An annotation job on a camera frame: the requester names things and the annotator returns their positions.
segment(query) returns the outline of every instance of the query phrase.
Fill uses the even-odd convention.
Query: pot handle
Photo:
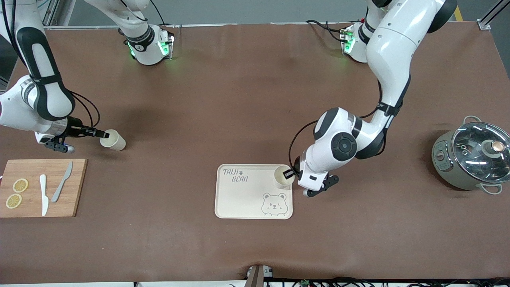
[[[474,119],[476,122],[481,122],[481,119],[477,116],[474,116],[474,115],[469,115],[467,117],[464,118],[464,120],[462,121],[462,123],[465,125],[466,124],[466,120],[469,119],[469,118],[472,118]]]
[[[486,187],[489,187],[489,186],[497,187],[498,191],[495,192],[495,193],[492,193],[492,192],[488,191],[486,189]],[[488,184],[479,183],[479,184],[476,185],[476,187],[480,188],[484,193],[489,194],[489,195],[498,195],[498,194],[500,194],[503,191],[503,187],[501,187],[501,183],[500,184],[496,184],[496,185],[488,185]]]

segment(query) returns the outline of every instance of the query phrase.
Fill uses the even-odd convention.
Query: knife handle
[[[46,175],[42,174],[39,177],[39,182],[41,183],[41,193],[42,195],[46,196]]]
[[[57,200],[59,199],[60,192],[62,191],[62,188],[64,187],[64,182],[65,182],[65,179],[62,179],[62,181],[59,184],[59,187],[57,187],[57,190],[53,194],[52,202],[57,202]]]

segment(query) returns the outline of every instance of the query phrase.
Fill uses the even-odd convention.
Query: black cable
[[[324,26],[323,24],[321,24],[320,22],[318,21],[315,21],[315,20],[308,20],[306,21],[306,23],[310,24],[310,23],[314,23],[314,24],[317,24],[319,27],[321,27],[322,29],[325,29],[327,30],[327,27]],[[330,29],[331,31],[333,32],[336,32],[336,33],[340,33],[340,30],[336,30],[336,29]]]
[[[373,115],[375,113],[375,111],[377,111],[377,108],[375,108],[373,111],[371,111],[369,114],[366,114],[366,115],[363,115],[363,116],[360,116],[360,118],[366,118],[366,117],[369,117],[371,115]]]
[[[502,281],[505,281],[505,280],[508,280],[508,278],[499,278],[498,280],[494,281],[494,283],[492,283],[492,286],[496,286],[499,282],[502,282]]]
[[[492,16],[492,18],[489,19],[489,21],[487,21],[487,23],[490,23],[492,19],[494,19],[499,13],[501,13],[501,11],[503,11],[509,4],[510,2],[507,2],[505,6],[503,6],[503,8],[501,8],[496,14],[494,14],[494,16]]]
[[[333,39],[335,39],[336,41],[339,41],[339,42],[342,42],[342,43],[347,43],[347,40],[343,40],[343,39],[340,39],[340,38],[337,38],[333,35],[333,32],[331,31],[331,29],[329,28],[329,25],[327,24],[327,21],[326,21],[326,28],[327,30],[329,31],[329,34],[331,35],[331,37],[333,37]]]
[[[156,6],[156,4],[154,4],[154,2],[152,0],[150,0],[150,2],[152,3],[152,5],[154,6],[154,8],[156,9],[156,12],[158,13],[158,15],[160,16],[160,19],[161,19],[161,24],[160,25],[168,25],[165,20],[163,20],[163,17],[161,16],[161,13],[159,12],[159,9],[158,7]]]
[[[13,2],[13,13],[16,12],[16,4],[15,4],[15,1]],[[13,14],[12,15],[12,23],[11,25],[9,25],[9,20],[7,20],[7,8],[6,8],[6,4],[5,4],[5,0],[2,0],[2,15],[4,16],[4,24],[5,24],[5,30],[7,31],[7,36],[9,38],[9,41],[11,42],[11,45],[12,45],[12,48],[14,49],[14,52],[16,52],[16,54],[18,55],[19,59],[21,60],[21,62],[23,63],[23,65],[26,66],[25,64],[25,61],[23,60],[23,57],[21,56],[21,53],[18,49],[18,45],[16,44],[16,39],[14,38],[14,34],[13,32],[11,31],[14,31],[14,19],[15,19],[15,15]]]
[[[93,103],[93,102],[91,102],[91,101],[90,101],[89,99],[87,99],[86,97],[84,97],[84,96],[80,95],[80,94],[79,94],[79,93],[77,93],[77,92],[73,92],[73,91],[71,91],[71,90],[68,90],[68,91],[69,91],[70,93],[72,93],[72,94],[73,94],[73,97],[74,97],[75,99],[77,99],[77,100],[78,100],[78,101],[79,101],[79,102],[83,105],[83,107],[85,108],[85,110],[87,111],[87,113],[89,114],[89,116],[90,116],[90,111],[89,111],[89,109],[88,109],[88,108],[87,108],[87,106],[86,106],[86,105],[85,105],[85,104],[84,104],[84,103],[83,103],[80,99],[78,99],[76,96],[78,96],[78,97],[80,97],[80,98],[84,99],[84,100],[85,100],[85,101],[87,101],[87,102],[88,102],[88,103],[89,103],[92,107],[94,107],[94,109],[95,109],[95,111],[96,111],[96,113],[97,113],[97,121],[96,121],[96,122],[95,122],[95,124],[94,124],[94,123],[93,123],[93,120],[92,120],[92,116],[90,116],[90,118],[91,118],[91,120],[90,120],[90,124],[91,124],[91,126],[90,126],[90,127],[91,127],[91,128],[95,128],[95,127],[99,124],[99,121],[101,120],[101,114],[99,113],[99,109],[96,107],[96,105],[94,105],[94,103]]]
[[[306,124],[304,127],[302,127],[297,133],[296,135],[294,136],[294,138],[292,139],[292,141],[290,142],[290,146],[289,146],[289,164],[290,164],[290,168],[292,169],[292,171],[298,175],[299,172],[296,170],[296,168],[294,168],[294,164],[292,163],[292,158],[291,158],[291,151],[292,151],[292,145],[294,144],[294,141],[296,140],[297,136],[299,136],[299,134],[304,130],[306,129],[308,126],[310,125],[313,125],[315,124],[316,122],[318,122],[318,120],[316,121],[313,121],[311,123],[308,123]]]
[[[500,0],[500,1],[498,2],[498,4],[494,5],[494,6],[492,7],[492,9],[491,9],[491,10],[490,10],[490,11],[489,11],[489,12],[488,12],[488,13],[487,13],[487,14],[486,14],[486,15],[485,15],[485,16],[484,16],[481,20],[480,20],[480,22],[483,22],[483,21],[485,20],[485,18],[487,18],[487,16],[488,16],[489,14],[491,14],[491,13],[492,13],[492,11],[494,11],[494,9],[496,9],[496,8],[497,8],[497,7],[498,7],[501,3],[503,3],[503,1],[504,1],[504,0]]]
[[[380,155],[381,153],[383,153],[383,152],[384,152],[384,149],[386,148],[386,133],[387,133],[387,131],[386,131],[386,132],[384,132],[384,137],[382,138],[383,140],[382,140],[382,149],[381,149],[381,151],[379,151],[379,152],[378,152],[377,154],[375,154],[374,156],[378,156],[378,155]]]
[[[365,286],[365,283],[366,283],[366,284],[370,285],[370,287],[375,287],[374,284],[372,284],[372,283],[370,283],[370,282],[368,282],[368,281],[366,281],[364,279],[360,279],[360,281],[362,282],[363,286]]]
[[[454,284],[455,282],[457,282],[457,281],[459,281],[459,280],[460,280],[460,279],[456,279],[456,280],[454,280],[454,281],[452,281],[452,282],[450,282],[450,283],[446,283],[446,284],[444,284],[444,285],[443,285],[443,287],[446,287],[446,286],[448,286],[448,285],[452,285],[452,284]]]
[[[90,119],[90,124],[92,125],[92,114],[90,113],[89,109],[85,106],[85,104],[80,100],[78,99],[75,95],[72,95],[73,98],[75,98],[78,102],[80,102],[82,104],[82,106],[85,108],[85,110],[87,111],[87,114],[89,115],[89,119]]]
[[[142,21],[145,21],[145,22],[147,22],[147,21],[149,20],[149,19],[147,19],[147,18],[142,19],[142,18],[138,17],[138,16],[137,16],[137,15],[136,15],[133,11],[131,11],[131,8],[129,8],[129,7],[127,6],[127,4],[124,2],[124,0],[119,0],[119,1],[121,1],[121,2],[122,2],[122,4],[124,4],[124,6],[126,6],[126,8],[127,8],[127,9],[131,12],[131,14],[132,14],[133,16],[137,17],[139,20],[142,20]]]

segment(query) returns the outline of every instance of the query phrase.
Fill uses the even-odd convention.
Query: gray knife
[[[69,165],[67,166],[67,170],[65,171],[64,177],[62,178],[62,181],[59,184],[59,187],[57,187],[57,190],[53,194],[52,202],[57,202],[60,196],[60,192],[62,191],[62,188],[64,187],[64,182],[71,176],[72,171],[72,161],[69,162]]]

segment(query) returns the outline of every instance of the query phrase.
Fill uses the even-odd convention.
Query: brown table
[[[0,220],[0,283],[238,279],[254,264],[296,278],[510,276],[510,186],[498,196],[453,189],[429,155],[468,114],[510,130],[510,82],[490,32],[455,22],[428,35],[386,151],[336,171],[340,184],[316,198],[295,185],[294,214],[273,221],[217,218],[216,169],[286,163],[295,132],[327,109],[371,111],[376,78],[317,27],[174,31],[174,59],[155,66],[132,60],[116,30],[48,31],[66,87],[127,148],[81,138],[60,154],[1,128],[1,165],[89,164],[75,218]],[[293,157],[312,142],[310,129]]]

